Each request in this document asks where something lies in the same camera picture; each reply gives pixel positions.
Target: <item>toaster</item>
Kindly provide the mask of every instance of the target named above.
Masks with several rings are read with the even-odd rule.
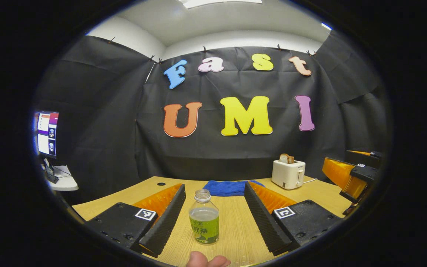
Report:
[[[304,182],[305,162],[294,161],[291,164],[275,160],[271,181],[284,189],[295,189]]]

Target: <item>hand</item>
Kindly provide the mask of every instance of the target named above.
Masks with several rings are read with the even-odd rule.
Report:
[[[232,262],[227,260],[224,256],[215,256],[211,261],[207,261],[207,257],[198,252],[192,251],[190,253],[189,262],[185,267],[226,267]]]

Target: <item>white wall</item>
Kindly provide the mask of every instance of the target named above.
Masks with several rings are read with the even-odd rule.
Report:
[[[282,49],[311,53],[317,51],[322,43],[307,39],[302,36],[292,35],[283,32],[268,32],[264,30],[237,30],[231,32],[220,32],[192,39],[184,40],[166,48],[163,60],[171,59],[197,51],[203,51],[203,46],[207,50],[222,47],[274,47],[277,45]]]
[[[134,49],[147,57],[154,55],[154,60],[156,61],[158,58],[162,59],[166,50],[166,46],[156,39],[156,37],[122,17],[111,17],[100,23],[86,35],[101,37],[107,40],[115,37],[113,42]]]

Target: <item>letter m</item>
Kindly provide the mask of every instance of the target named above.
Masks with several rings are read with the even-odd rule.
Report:
[[[251,132],[254,135],[269,135],[273,128],[269,126],[268,120],[268,102],[266,96],[255,96],[245,110],[238,98],[222,98],[220,103],[225,106],[225,128],[222,135],[237,135],[238,129],[235,128],[235,121],[238,123],[242,133],[246,135],[254,121]]]

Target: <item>ceiling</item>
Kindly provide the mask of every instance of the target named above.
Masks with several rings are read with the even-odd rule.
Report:
[[[231,30],[285,32],[321,43],[328,36],[320,20],[287,0],[215,3],[189,10],[179,0],[146,0],[117,16],[143,28],[165,46]]]

